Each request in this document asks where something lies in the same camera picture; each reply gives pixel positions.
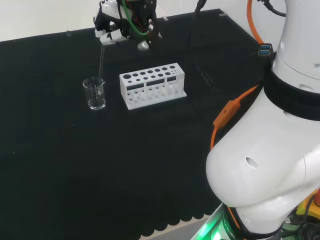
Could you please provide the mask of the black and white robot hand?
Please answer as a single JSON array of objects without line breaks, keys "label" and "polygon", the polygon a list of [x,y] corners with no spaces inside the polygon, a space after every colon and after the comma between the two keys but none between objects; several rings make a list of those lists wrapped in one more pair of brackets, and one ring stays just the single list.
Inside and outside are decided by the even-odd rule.
[{"label": "black and white robot hand", "polygon": [[131,36],[129,21],[117,0],[102,0],[93,18],[95,36],[103,46],[126,41]]}]

